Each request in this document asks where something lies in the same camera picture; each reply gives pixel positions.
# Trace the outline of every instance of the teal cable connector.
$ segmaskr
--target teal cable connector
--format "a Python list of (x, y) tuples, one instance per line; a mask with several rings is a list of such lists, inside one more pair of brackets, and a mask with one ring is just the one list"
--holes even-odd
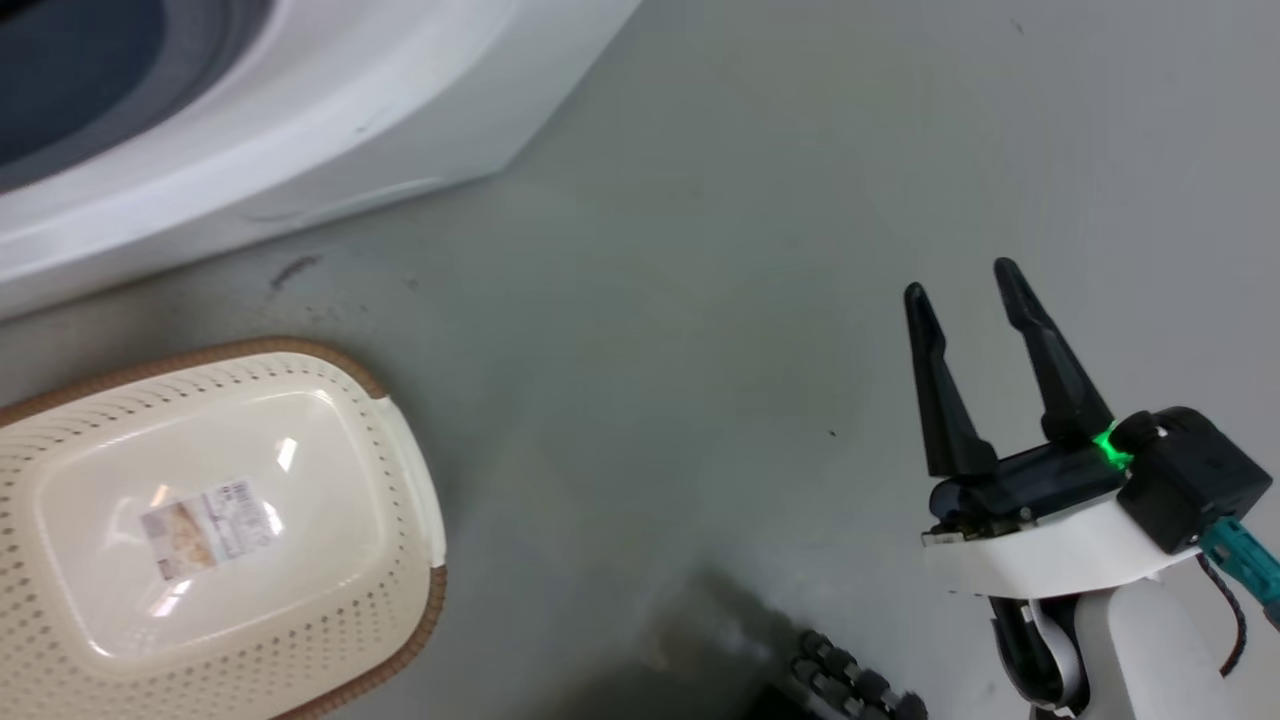
[(1244, 585), (1280, 630), (1280, 561), (1235, 518), (1222, 518), (1201, 538), (1204, 556)]

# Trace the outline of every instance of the floor stain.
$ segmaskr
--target floor stain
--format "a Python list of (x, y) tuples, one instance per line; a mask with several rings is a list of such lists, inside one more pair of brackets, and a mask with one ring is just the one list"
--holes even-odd
[(271, 292), (280, 292), (284, 290), (285, 283), (296, 278), (302, 270), (320, 263), (320, 255), (303, 255), (297, 260), (289, 263), (279, 273), (271, 278)]

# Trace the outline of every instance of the green led light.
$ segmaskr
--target green led light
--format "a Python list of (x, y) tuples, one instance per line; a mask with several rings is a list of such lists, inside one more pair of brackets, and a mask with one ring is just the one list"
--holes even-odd
[(1098, 448), (1102, 450), (1102, 454), (1106, 455), (1107, 464), (1116, 470), (1125, 470), (1129, 468), (1129, 464), (1133, 462), (1133, 455), (1120, 452), (1114, 445), (1111, 445), (1111, 430), (1114, 429), (1116, 429), (1116, 423), (1112, 423), (1111, 427), (1107, 428), (1107, 432), (1093, 438), (1093, 445), (1098, 446)]

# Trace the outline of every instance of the product label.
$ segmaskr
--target product label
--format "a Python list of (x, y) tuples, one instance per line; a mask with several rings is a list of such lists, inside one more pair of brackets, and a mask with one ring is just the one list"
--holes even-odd
[(142, 516), (165, 580), (193, 575), (268, 547), (275, 538), (247, 478)]

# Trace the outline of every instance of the black cable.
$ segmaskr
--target black cable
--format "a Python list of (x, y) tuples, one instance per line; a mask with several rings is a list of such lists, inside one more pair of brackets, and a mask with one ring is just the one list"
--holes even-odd
[(1222, 597), (1226, 598), (1226, 603), (1231, 606), (1231, 614), (1235, 615), (1235, 646), (1231, 647), (1231, 655), (1226, 656), (1226, 662), (1219, 669), (1219, 674), (1225, 678), (1240, 664), (1240, 656), (1244, 655), (1244, 643), (1248, 642), (1248, 624), (1244, 621), (1244, 609), (1240, 607), (1240, 601), (1235, 600), (1235, 593), (1231, 592), (1231, 588), (1226, 587), (1226, 582), (1222, 580), (1222, 577), (1210, 564), (1208, 557), (1201, 553), (1196, 556), (1196, 560), (1199, 561), (1201, 570), (1204, 570), (1208, 579), (1213, 582), (1217, 592), (1222, 593)]

